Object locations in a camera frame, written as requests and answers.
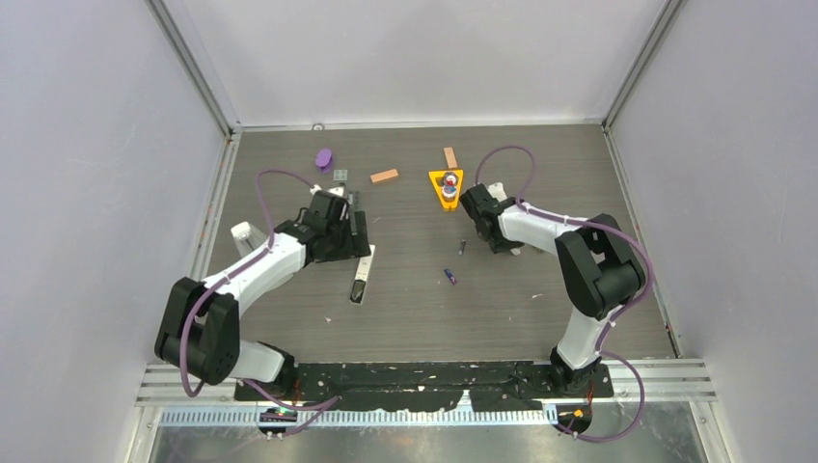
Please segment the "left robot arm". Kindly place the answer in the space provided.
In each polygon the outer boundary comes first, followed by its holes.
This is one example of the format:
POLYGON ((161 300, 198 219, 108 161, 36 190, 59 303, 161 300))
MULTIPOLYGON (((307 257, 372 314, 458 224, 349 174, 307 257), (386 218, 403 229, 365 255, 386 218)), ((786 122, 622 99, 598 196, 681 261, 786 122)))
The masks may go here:
POLYGON ((202 281, 177 280, 154 353, 208 385, 227 378, 250 379, 270 397, 286 398, 296 384, 293 356, 262 341, 243 340, 242 315, 312 263, 364 258, 371 251, 365 212, 333 192, 319 190, 296 219, 276 226, 271 236, 227 269, 202 281))

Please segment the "slim white remote control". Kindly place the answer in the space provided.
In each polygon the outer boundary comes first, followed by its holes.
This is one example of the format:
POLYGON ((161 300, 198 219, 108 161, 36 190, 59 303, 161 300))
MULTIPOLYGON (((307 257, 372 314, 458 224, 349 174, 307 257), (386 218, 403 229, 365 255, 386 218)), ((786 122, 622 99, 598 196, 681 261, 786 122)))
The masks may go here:
POLYGON ((375 249, 376 247, 373 244, 370 244, 369 254, 359 258, 353 284, 349 293, 349 301, 353 304, 361 305, 363 303, 375 249))

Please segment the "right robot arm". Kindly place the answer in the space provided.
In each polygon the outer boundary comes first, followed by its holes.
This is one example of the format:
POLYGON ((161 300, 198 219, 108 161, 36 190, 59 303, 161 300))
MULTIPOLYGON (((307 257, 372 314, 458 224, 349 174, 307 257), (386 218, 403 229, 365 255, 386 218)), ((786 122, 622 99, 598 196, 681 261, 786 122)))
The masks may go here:
POLYGON ((466 190, 460 202, 493 253, 528 245, 558 259, 572 313, 550 354, 549 375, 557 392, 576 395, 599 364, 603 338, 617 314, 647 286, 635 240, 609 214, 560 216, 514 197, 499 199, 482 183, 466 190))

